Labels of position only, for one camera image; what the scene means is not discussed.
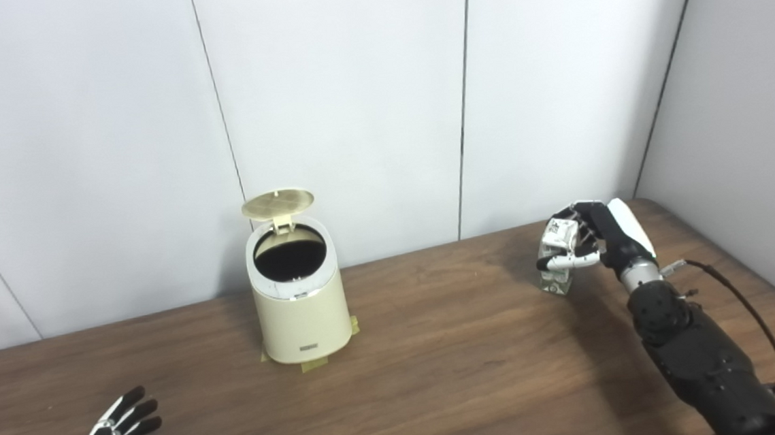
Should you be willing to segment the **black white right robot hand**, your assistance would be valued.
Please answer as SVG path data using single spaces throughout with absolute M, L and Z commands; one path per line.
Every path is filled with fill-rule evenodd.
M 635 262 L 657 262 L 652 242 L 622 199 L 572 202 L 548 222 L 540 241 L 547 252 L 535 263 L 538 271 L 575 270 L 599 263 L 621 276 Z

